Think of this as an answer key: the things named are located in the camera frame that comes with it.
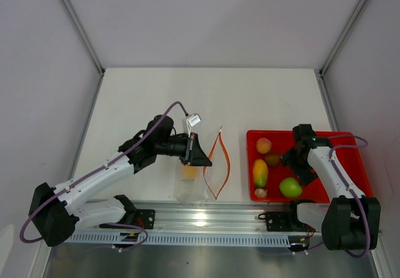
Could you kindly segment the orange fruit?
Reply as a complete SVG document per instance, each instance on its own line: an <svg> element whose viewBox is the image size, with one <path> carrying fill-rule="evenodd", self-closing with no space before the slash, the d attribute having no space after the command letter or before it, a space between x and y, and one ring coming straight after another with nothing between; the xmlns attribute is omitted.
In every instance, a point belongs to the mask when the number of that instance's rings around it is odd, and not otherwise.
<svg viewBox="0 0 400 278"><path fill-rule="evenodd" d="M182 166L182 178L193 181L199 176L199 168L193 166Z"/></svg>

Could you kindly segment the green apple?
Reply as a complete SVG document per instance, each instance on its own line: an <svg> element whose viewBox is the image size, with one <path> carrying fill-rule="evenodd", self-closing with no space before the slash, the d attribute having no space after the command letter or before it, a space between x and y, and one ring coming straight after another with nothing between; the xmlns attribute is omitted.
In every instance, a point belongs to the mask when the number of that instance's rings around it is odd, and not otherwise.
<svg viewBox="0 0 400 278"><path fill-rule="evenodd" d="M303 193L302 187L293 177L283 179L279 184L279 190L284 197L290 199L297 198Z"/></svg>

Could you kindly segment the brown kiwi fruit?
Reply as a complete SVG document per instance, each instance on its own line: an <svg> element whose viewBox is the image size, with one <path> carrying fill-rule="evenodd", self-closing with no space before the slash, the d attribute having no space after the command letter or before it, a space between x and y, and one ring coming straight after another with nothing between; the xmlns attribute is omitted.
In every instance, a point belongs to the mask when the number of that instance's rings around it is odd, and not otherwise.
<svg viewBox="0 0 400 278"><path fill-rule="evenodd" d="M281 163L281 156L276 153L267 153L264 156L264 161L268 167L276 167Z"/></svg>

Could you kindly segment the clear orange zip top bag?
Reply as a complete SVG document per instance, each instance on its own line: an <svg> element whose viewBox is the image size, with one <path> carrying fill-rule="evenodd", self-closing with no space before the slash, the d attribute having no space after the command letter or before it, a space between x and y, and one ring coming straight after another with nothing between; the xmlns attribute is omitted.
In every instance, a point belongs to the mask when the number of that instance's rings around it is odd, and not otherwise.
<svg viewBox="0 0 400 278"><path fill-rule="evenodd" d="M223 141L223 129L220 127L208 153L211 167L198 167L199 176L193 181L184 180L182 166L177 168L174 183L175 199L184 204L196 202L215 202L219 199L231 174L231 160Z"/></svg>

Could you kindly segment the peach fruit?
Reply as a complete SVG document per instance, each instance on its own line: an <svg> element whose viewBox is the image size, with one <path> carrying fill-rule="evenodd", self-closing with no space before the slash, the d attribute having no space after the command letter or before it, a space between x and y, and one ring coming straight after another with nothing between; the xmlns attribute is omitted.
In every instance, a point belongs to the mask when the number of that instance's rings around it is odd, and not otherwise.
<svg viewBox="0 0 400 278"><path fill-rule="evenodd" d="M256 141L256 150L260 154L267 154L272 148L272 143L269 139L262 137Z"/></svg>

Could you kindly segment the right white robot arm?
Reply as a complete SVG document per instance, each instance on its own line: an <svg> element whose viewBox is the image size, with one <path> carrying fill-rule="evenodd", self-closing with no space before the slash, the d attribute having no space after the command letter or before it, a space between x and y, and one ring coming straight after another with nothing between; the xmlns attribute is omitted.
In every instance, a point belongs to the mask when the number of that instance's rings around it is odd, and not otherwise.
<svg viewBox="0 0 400 278"><path fill-rule="evenodd" d="M341 149L368 146L367 140L353 134L319 136L310 124L299 124L292 130L294 145L281 160L302 186L319 179L329 198L327 208L316 203L301 202L286 213L286 225L300 230L306 224L321 232L325 247L346 251L352 257L363 257L378 244L381 205L368 196L345 170L338 157ZM351 138L359 144L333 144L335 139Z"/></svg>

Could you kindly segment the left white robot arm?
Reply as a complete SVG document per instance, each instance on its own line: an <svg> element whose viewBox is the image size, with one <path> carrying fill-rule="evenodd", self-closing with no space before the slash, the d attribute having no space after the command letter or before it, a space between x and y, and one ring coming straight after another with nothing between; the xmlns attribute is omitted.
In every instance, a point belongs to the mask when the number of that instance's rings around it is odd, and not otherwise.
<svg viewBox="0 0 400 278"><path fill-rule="evenodd" d="M124 194L101 202L90 202L90 199L154 164L157 156L176 157L189 167L211 166L198 135L192 131L200 121L198 114L187 115L182 121L184 131L178 134L170 117L155 116L147 128L119 146L99 169L54 187L46 182L37 186L29 218L40 238L49 247L55 247L68 240L77 229L94 226L144 229L139 210Z"/></svg>

